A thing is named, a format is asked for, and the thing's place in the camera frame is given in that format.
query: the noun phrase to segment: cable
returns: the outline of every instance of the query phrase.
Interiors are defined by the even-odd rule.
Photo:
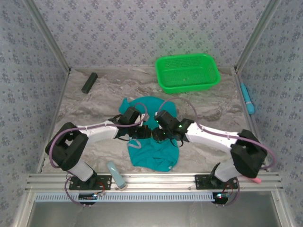
[[[78,201],[75,201],[75,200],[71,197],[71,195],[68,193],[68,190],[67,190],[67,183],[71,180],[72,177],[73,177],[73,175],[70,176],[69,178],[67,178],[67,175],[66,175],[67,180],[66,180],[66,182],[65,182],[65,184],[64,184],[65,193],[66,193],[67,197],[68,197],[74,204],[76,204],[76,205],[78,205],[78,206],[81,206],[81,207],[85,207],[84,204],[81,204],[81,203],[79,203]]]
[[[196,111],[195,107],[194,107],[193,104],[192,104],[188,99],[186,99],[186,98],[183,98],[183,97],[173,97],[173,98],[169,98],[169,99],[165,100],[165,101],[162,103],[162,105],[159,107],[158,113],[160,112],[161,108],[164,106],[165,103],[167,103],[168,101],[173,100],[173,99],[181,99],[181,100],[187,102],[187,103],[192,107],[192,109],[193,109],[194,112],[195,112],[196,124],[197,124],[197,126],[199,127],[199,129],[201,129],[202,131],[205,131],[206,133],[211,134],[211,135],[214,135],[214,136],[220,136],[220,137],[224,137],[224,138],[228,138],[228,139],[236,139],[236,140],[246,141],[246,142],[255,144],[255,145],[257,145],[257,146],[263,148],[263,149],[266,150],[269,154],[271,154],[271,156],[272,156],[272,158],[273,158],[272,163],[269,164],[268,166],[261,167],[260,169],[268,169],[268,168],[272,167],[272,166],[276,163],[276,156],[275,156],[274,152],[273,152],[270,148],[264,146],[263,144],[261,144],[261,143],[259,143],[259,142],[257,142],[257,141],[254,141],[254,140],[251,140],[251,139],[247,139],[247,138],[243,138],[243,137],[239,137],[239,136],[231,136],[231,135],[226,135],[226,134],[220,134],[220,133],[213,132],[213,131],[209,131],[209,130],[203,128],[203,127],[198,123],[198,114],[197,114],[197,111]]]
[[[99,181],[97,181],[96,183],[97,183],[97,184],[100,184],[100,185],[102,186],[102,191],[97,192],[97,193],[95,193],[95,194],[98,195],[98,196],[101,196],[100,193],[103,193],[103,195],[105,195],[106,192],[105,192],[104,184],[103,184],[102,182],[99,182]]]
[[[123,141],[131,141],[131,140],[132,140],[132,139],[126,140],[126,139],[123,139],[123,138],[120,138],[120,137],[118,137],[117,139],[118,139],[118,140],[123,140]]]
[[[240,183],[239,183],[239,180],[238,178],[236,177],[236,181],[237,181],[237,184],[238,184],[238,190],[237,190],[237,194],[236,196],[233,198],[233,200],[225,205],[223,205],[223,207],[227,207],[227,206],[230,206],[232,205],[233,203],[235,203],[235,201],[239,198],[240,196]]]
[[[53,168],[59,168],[54,162],[53,162],[53,148],[57,142],[57,140],[64,134],[68,133],[68,132],[71,132],[71,131],[78,131],[78,130],[90,130],[90,129],[96,129],[96,128],[101,128],[101,127],[105,127],[105,126],[115,126],[115,127],[121,127],[121,128],[128,128],[128,127],[133,127],[133,126],[136,126],[138,124],[141,124],[141,122],[143,122],[145,120],[145,118],[147,117],[148,113],[147,113],[147,108],[146,106],[143,104],[143,103],[136,103],[134,106],[136,107],[137,105],[142,105],[143,108],[144,108],[144,111],[145,111],[145,116],[137,123],[134,123],[134,124],[127,124],[127,125],[123,125],[123,124],[97,124],[97,125],[93,125],[93,126],[90,126],[90,127],[80,127],[80,128],[72,128],[72,129],[66,129],[66,130],[63,130],[62,132],[60,132],[53,140],[52,144],[51,144],[51,147],[49,149],[49,153],[48,153],[48,156],[49,156],[49,161],[51,163],[51,166]]]
[[[140,143],[139,140],[137,140],[137,139],[132,139],[132,141],[135,141],[138,145],[134,145],[134,144],[128,142],[128,143],[127,143],[127,147],[132,147],[132,148],[141,149],[142,144]]]
[[[224,187],[224,189],[223,189],[223,191],[222,191],[221,193],[224,193],[224,192],[225,192],[225,190],[227,189],[227,186],[229,186],[229,187],[231,188],[232,192],[233,192],[233,188],[232,188],[231,184],[228,183],[228,182],[226,182],[226,183],[225,183],[225,187]]]
[[[181,145],[180,145],[180,146],[176,146],[176,145],[172,142],[172,140],[170,140],[170,143],[171,143],[174,147],[177,147],[177,148],[182,147],[183,144],[184,144],[183,140],[181,140]]]
[[[122,116],[122,114],[118,114],[118,115],[114,116],[113,118],[117,119],[118,117],[121,117],[121,116]]]

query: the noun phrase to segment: enclosure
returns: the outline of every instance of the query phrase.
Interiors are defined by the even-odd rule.
[[[303,226],[302,1],[4,0],[0,24],[1,226]],[[214,58],[220,83],[165,93],[156,60],[192,53]],[[93,72],[98,78],[84,94]],[[144,96],[186,98],[200,124],[250,130],[276,164],[259,171],[260,184],[240,176],[238,200],[216,207],[215,190],[199,191],[195,177],[230,154],[185,142],[176,163],[160,172],[134,166],[126,141],[103,140],[81,158],[106,176],[113,161],[128,188],[117,190],[112,179],[91,208],[76,206],[46,145],[65,123],[104,122],[120,113],[124,98]],[[179,120],[196,120],[190,104],[172,102]],[[265,165],[271,162],[267,156]]]

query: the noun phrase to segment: floor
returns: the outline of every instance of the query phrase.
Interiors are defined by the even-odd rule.
[[[81,88],[88,76],[95,72],[98,79],[86,95]],[[154,68],[86,69],[72,70],[62,99],[53,135],[66,122],[89,125],[103,122],[118,113],[122,100],[134,100],[142,96],[168,99],[173,96],[188,98],[196,107],[201,124],[225,131],[241,131],[247,128],[237,89],[230,70],[221,70],[221,82],[207,91],[168,95],[158,85]],[[178,118],[193,119],[190,106],[180,100],[174,102]],[[120,172],[151,172],[134,167],[130,162],[126,142],[104,140],[86,146],[82,158],[96,171],[108,172],[106,162],[112,160]],[[203,144],[185,143],[180,148],[179,161],[173,172],[207,172],[230,155]],[[43,173],[58,172],[45,159]]]

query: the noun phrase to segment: black mounting plate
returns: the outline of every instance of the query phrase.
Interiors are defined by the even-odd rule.
[[[228,184],[232,186],[232,189],[238,189],[238,184],[235,181],[236,178],[232,178],[228,181]],[[197,190],[224,190],[230,189],[229,185],[226,185],[223,183],[219,187],[215,187],[211,181],[210,181],[210,175],[202,174],[202,175],[195,175],[195,183],[196,183],[196,189]]]
[[[112,176],[111,175],[97,175],[96,176],[96,182],[91,188],[87,188],[87,184],[76,176],[73,176],[71,178],[70,182],[70,190],[89,190],[89,191],[102,191],[103,190],[103,185],[104,185],[104,190],[110,190],[110,187],[112,185]]]

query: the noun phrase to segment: blue floral wallpaper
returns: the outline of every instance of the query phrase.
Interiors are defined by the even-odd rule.
[[[0,226],[36,171],[66,73],[21,0],[0,1]]]
[[[303,2],[283,0],[241,72],[262,141],[303,226]]]
[[[72,67],[205,52],[235,65],[268,0],[35,0]]]

